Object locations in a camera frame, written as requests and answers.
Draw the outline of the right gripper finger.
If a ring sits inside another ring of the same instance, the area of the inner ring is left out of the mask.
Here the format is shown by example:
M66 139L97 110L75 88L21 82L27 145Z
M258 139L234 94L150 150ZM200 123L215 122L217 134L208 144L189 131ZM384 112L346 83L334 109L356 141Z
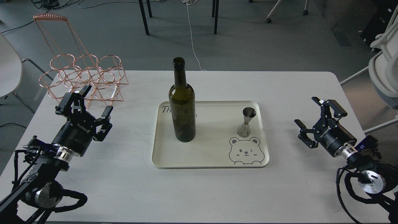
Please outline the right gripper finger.
M336 100L324 101L317 97L312 97L312 100L320 106L321 125L327 125L329 122L337 123L341 118L347 116L347 112Z
M317 133L316 129L308 129L300 119L294 119L296 125L300 128L298 138L302 140L309 148L317 148L319 142L317 140L311 140L308 137L308 133Z

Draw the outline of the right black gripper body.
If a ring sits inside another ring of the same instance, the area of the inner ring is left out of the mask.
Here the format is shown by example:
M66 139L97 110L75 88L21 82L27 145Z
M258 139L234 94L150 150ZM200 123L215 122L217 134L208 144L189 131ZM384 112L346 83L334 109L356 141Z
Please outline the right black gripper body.
M319 120L314 125L314 129L316 130L314 139L333 157L340 155L338 150L345 143L355 144L357 142L357 139L336 120L327 120L325 125Z

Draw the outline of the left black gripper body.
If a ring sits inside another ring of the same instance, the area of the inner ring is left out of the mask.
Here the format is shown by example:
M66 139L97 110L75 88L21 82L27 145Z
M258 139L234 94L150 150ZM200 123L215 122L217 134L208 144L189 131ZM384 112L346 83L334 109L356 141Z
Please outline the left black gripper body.
M73 114L67 118L51 144L70 149L76 156L84 156L92 140L102 142L105 139L103 130L96 131L102 124L101 119L95 119L87 111Z

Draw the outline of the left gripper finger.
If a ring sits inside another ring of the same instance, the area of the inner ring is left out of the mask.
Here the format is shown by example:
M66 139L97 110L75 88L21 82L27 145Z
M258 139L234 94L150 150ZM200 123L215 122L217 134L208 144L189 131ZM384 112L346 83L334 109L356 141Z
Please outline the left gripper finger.
M104 141L106 138L107 134L112 128L112 124L110 123L110 114L113 110L113 106L106 106L103 113L101 114L101 118L96 119L94 124L95 127L100 126L100 129L97 133L93 135L93 140L94 141Z
M75 114L86 113L84 99L91 89L91 85L85 85L76 92L67 92L58 106L55 107L55 114L64 117L71 117Z

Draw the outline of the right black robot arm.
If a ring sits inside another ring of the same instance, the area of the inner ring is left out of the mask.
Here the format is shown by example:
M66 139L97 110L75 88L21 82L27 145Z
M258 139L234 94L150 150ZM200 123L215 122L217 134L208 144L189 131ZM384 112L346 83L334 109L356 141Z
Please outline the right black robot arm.
M372 136L357 144L357 139L339 123L347 112L336 100L321 100L315 96L312 100L320 106L320 118L312 128L296 119L295 123L300 128L298 138L309 148L320 144L331 156L342 156L346 160L346 166L339 168L336 175L337 197L343 210L351 220L359 223L341 197L340 180L346 171L344 184L348 194L364 204L379 204L389 213L390 223L396 224L397 198L391 199L385 193L397 187L397 166L381 160L377 139Z

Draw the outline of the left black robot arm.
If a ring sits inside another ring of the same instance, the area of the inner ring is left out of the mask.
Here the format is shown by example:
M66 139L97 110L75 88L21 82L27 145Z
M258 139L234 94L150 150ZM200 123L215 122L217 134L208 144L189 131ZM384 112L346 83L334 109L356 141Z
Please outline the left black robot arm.
M67 212L82 207L88 197L64 189L55 179L67 171L74 156L83 156L89 144L103 141L112 128L106 106L96 119L86 111L84 99L91 90L85 85L76 92L67 92L55 113L67 118L52 143L33 136L24 149L15 151L14 181L11 193L1 201L2 224L43 224L52 212Z

